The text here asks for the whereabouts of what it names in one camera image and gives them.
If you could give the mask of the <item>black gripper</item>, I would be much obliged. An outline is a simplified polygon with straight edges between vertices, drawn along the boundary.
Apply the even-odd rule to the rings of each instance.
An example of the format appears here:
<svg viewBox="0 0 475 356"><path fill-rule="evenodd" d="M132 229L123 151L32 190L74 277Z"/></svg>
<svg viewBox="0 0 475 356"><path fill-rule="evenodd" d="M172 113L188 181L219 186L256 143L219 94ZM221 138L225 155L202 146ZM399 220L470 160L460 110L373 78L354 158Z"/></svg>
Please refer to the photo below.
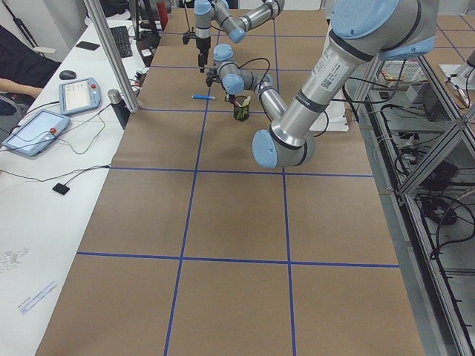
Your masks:
<svg viewBox="0 0 475 356"><path fill-rule="evenodd" d="M209 50L210 50L210 38L197 38L196 48L198 49L198 67L201 73L204 72L205 66L208 64Z"/></svg>
<svg viewBox="0 0 475 356"><path fill-rule="evenodd" d="M225 101L229 103L236 103L236 95L226 93Z"/></svg>

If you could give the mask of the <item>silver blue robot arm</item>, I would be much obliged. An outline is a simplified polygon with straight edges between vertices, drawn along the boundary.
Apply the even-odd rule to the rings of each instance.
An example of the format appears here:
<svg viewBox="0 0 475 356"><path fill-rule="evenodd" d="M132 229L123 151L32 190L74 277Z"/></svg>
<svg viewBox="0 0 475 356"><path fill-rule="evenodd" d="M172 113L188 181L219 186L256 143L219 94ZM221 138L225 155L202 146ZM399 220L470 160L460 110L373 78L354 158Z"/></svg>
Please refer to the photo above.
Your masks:
<svg viewBox="0 0 475 356"><path fill-rule="evenodd" d="M412 59L435 44L438 1L336 1L327 46L290 104L265 75L238 68L228 44L215 47L214 69L228 94L255 92L272 120L252 140L255 161L263 168L299 166L315 150L310 130L354 70L374 57Z"/></svg>
<svg viewBox="0 0 475 356"><path fill-rule="evenodd" d="M194 34L198 53L198 67L204 72L208 64L211 48L212 22L217 22L235 44L241 42L246 34L270 19L275 19L284 9L285 1L262 1L260 7L250 10L237 18L233 18L227 1L196 1L194 3Z"/></svg>

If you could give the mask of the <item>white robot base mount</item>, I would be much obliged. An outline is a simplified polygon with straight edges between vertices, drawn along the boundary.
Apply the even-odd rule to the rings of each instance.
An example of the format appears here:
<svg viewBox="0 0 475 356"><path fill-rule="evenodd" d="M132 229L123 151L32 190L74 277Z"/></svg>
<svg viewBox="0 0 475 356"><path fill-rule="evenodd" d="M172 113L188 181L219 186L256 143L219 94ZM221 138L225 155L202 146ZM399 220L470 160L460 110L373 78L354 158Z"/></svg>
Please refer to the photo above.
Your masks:
<svg viewBox="0 0 475 356"><path fill-rule="evenodd" d="M324 113L313 122L311 131L321 132L327 127L329 132L348 132L349 126L343 102L331 102Z"/></svg>

